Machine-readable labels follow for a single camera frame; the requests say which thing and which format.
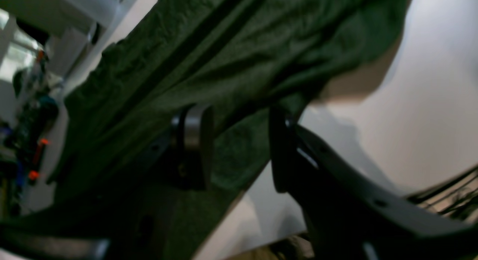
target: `hole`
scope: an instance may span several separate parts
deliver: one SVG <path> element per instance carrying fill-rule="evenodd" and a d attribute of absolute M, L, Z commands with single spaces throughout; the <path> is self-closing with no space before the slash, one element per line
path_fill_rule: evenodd
<path fill-rule="evenodd" d="M 376 200 L 373 201 L 373 203 L 375 205 L 377 205 L 378 207 L 381 207 L 381 208 L 387 207 L 387 203 L 382 201 L 382 200 L 376 199 Z"/>
<path fill-rule="evenodd" d="M 141 218 L 138 224 L 138 231 L 136 233 L 138 243 L 144 245 L 151 239 L 154 228 L 154 219 L 152 216 L 145 215 Z"/>

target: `white wall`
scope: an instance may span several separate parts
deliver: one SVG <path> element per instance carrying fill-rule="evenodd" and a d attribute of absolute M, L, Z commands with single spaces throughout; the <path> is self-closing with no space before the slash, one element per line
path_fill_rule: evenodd
<path fill-rule="evenodd" d="M 311 106 L 304 122 L 362 173 L 399 194 L 475 165 L 477 18 L 478 0 L 412 0 L 395 58 L 392 48 L 336 78 L 326 103 Z"/>
<path fill-rule="evenodd" d="M 10 82 L 0 80 L 0 117 L 10 123 L 14 123 L 15 108 L 17 99 L 15 98 L 15 90 Z"/>

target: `green fabric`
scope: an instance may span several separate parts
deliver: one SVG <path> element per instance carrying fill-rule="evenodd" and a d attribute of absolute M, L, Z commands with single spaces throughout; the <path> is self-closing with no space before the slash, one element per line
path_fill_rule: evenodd
<path fill-rule="evenodd" d="M 159 0 L 66 98 L 55 200 L 109 178 L 182 106 L 212 103 L 213 188 L 182 194 L 165 248 L 166 259 L 191 258 L 267 163 L 267 107 L 300 115 L 332 76 L 396 40 L 405 9 L 406 0 Z"/>

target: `dark green cloth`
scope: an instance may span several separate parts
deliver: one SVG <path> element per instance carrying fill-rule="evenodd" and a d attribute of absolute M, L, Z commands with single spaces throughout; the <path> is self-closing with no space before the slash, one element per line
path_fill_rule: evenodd
<path fill-rule="evenodd" d="M 267 163 L 267 107 L 300 115 L 332 76 L 382 54 L 405 11 L 406 0 L 159 0 L 66 98 L 55 200 L 114 175 L 184 105 L 212 103 L 212 190 L 183 193 L 165 248 L 191 258 Z"/>

